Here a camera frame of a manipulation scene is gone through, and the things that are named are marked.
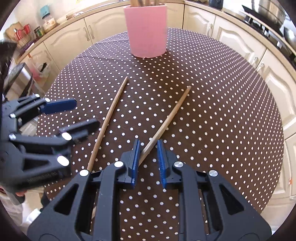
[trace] polka dot tablecloth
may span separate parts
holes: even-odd
[[[144,148],[191,85],[162,136],[165,148],[197,171],[217,170],[259,213],[264,209],[283,159],[277,105],[242,56],[202,34],[169,28],[167,51],[150,59],[131,54],[126,32],[89,47],[61,71],[47,93],[50,99],[74,97],[77,108],[40,116],[37,134],[52,135],[90,118],[103,123],[126,76],[95,171],[131,150],[135,138]],[[86,169],[97,134],[73,147],[73,175]],[[48,197],[68,182],[46,185]],[[178,193],[162,188],[155,148],[139,167],[136,188],[120,193],[120,220],[121,240],[178,240]]]

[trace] cabinet handle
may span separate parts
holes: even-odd
[[[210,30],[213,28],[213,24],[211,23],[210,26],[207,29],[207,36],[210,34]]]
[[[253,62],[251,63],[251,65],[254,66],[254,64],[255,64],[258,60],[259,60],[259,59],[258,59],[258,57],[256,56],[256,57],[254,58]]]
[[[260,69],[264,69],[264,67],[265,67],[264,63],[261,63],[260,66],[259,66],[258,69],[257,69],[257,72],[259,72]]]
[[[91,34],[91,38],[94,39],[94,32],[92,31],[92,28],[90,25],[89,25],[89,33]]]
[[[46,50],[44,50],[44,52],[45,52],[46,56],[48,57],[49,61],[52,61],[52,59],[50,58],[48,52]]]
[[[85,31],[85,37],[86,37],[87,41],[89,41],[89,35],[87,34],[86,28],[83,28],[83,29]]]

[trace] kitchen counter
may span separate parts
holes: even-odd
[[[81,10],[81,12],[83,12],[82,14],[67,20],[63,24],[55,27],[53,30],[51,30],[50,32],[45,34],[35,44],[33,44],[22,56],[20,56],[16,62],[17,63],[21,62],[28,55],[28,53],[30,51],[32,51],[40,43],[42,43],[44,40],[46,40],[47,38],[52,36],[54,33],[58,32],[62,28],[66,27],[66,26],[68,26],[80,19],[90,16],[92,14],[95,14],[95,13],[98,13],[98,12],[101,12],[101,11],[104,11],[107,9],[122,7],[122,6],[126,6],[126,5],[130,4],[130,1],[120,1],[120,2],[115,2],[115,3],[112,1],[113,0],[110,0],[108,2],[103,2],[101,4],[96,5],[94,8],[92,6],[87,9],[82,9]],[[220,17],[236,24],[237,26],[239,26],[240,28],[242,28],[243,30],[245,30],[246,32],[248,32],[249,34],[254,36],[262,44],[264,44],[285,65],[285,67],[287,68],[289,73],[293,76],[293,78],[296,79],[295,68],[291,65],[289,60],[283,56],[283,54],[279,51],[279,49],[276,46],[274,46],[274,44],[271,43],[265,36],[259,34],[256,30],[254,30],[249,25],[247,25],[243,22],[245,15],[241,12],[240,6],[241,6],[241,4],[247,5],[247,3],[251,2],[251,1],[241,0],[239,4],[238,3],[230,4],[230,0],[226,0],[226,1],[224,1],[224,8],[222,9],[222,11],[208,6],[207,3],[201,4],[201,3],[197,3],[197,2],[193,2],[193,1],[184,1],[184,0],[168,0],[167,2],[168,3],[185,4],[185,5],[197,7],[197,8],[206,10],[208,12],[211,12],[217,16],[220,16]]]

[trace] chopstick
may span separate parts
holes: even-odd
[[[163,0],[161,3],[159,2],[159,0],[154,0],[154,3],[152,3],[150,0],[145,0],[145,3],[143,2],[143,0],[130,0],[131,1],[131,7],[148,7],[148,6],[158,6],[158,5],[163,5],[165,4],[166,0]]]
[[[103,137],[104,137],[105,131],[106,131],[106,129],[107,129],[107,126],[108,126],[108,124],[109,124],[109,121],[110,121],[110,119],[111,119],[111,116],[112,116],[112,114],[113,114],[113,111],[115,110],[115,107],[116,107],[117,102],[118,102],[118,100],[119,100],[119,98],[120,98],[120,95],[121,95],[121,93],[122,93],[122,91],[123,91],[123,89],[124,89],[124,86],[126,85],[127,80],[128,80],[128,77],[126,77],[126,78],[124,79],[124,81],[122,82],[122,84],[121,84],[121,86],[120,86],[120,88],[119,88],[119,90],[118,90],[118,92],[117,92],[117,94],[116,94],[116,96],[115,96],[115,98],[114,98],[112,104],[111,104],[111,107],[110,107],[110,109],[109,109],[109,111],[108,111],[108,113],[107,113],[106,119],[104,120],[104,123],[103,123],[103,125],[102,125],[102,127],[101,127],[101,131],[100,131],[100,133],[98,134],[98,138],[96,139],[96,143],[95,143],[95,145],[94,145],[94,148],[93,148],[93,151],[92,151],[91,157],[90,157],[90,159],[89,159],[89,163],[88,163],[88,165],[87,165],[87,169],[88,169],[90,172],[92,171],[92,168],[93,168],[93,166],[94,166],[94,161],[95,161],[95,159],[96,159],[96,155],[98,154],[98,151],[99,151],[100,144],[101,144],[101,142],[102,142],[102,139],[103,139]]]
[[[157,130],[155,135],[152,137],[151,141],[145,146],[144,150],[141,152],[139,165],[144,161],[144,159],[148,156],[150,151],[153,149],[153,147],[156,145],[157,140],[161,138],[162,134],[165,132],[166,128],[169,126],[175,115],[177,114],[178,110],[180,109],[181,105],[183,104],[186,96],[188,95],[189,91],[191,89],[191,86],[188,86],[185,90],[184,94],[181,96],[178,103],[175,105],[171,113],[168,115],[166,120],[163,122],[161,127]]]
[[[131,0],[131,7],[139,7],[138,0]]]

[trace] robotic hand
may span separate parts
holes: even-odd
[[[71,147],[99,129],[90,119],[59,129],[52,137],[22,136],[19,128],[36,116],[74,109],[75,99],[50,101],[32,95],[2,105],[0,132],[0,184],[14,204],[24,201],[16,192],[71,175]]]
[[[157,155],[163,188],[179,191],[179,241],[264,241],[271,237],[268,223],[217,171],[193,170],[164,149],[162,140],[157,142]]]
[[[81,170],[44,208],[29,226],[31,241],[118,241],[120,240],[119,189],[136,185],[140,141],[104,170],[90,173]],[[90,234],[96,193],[96,216]]]

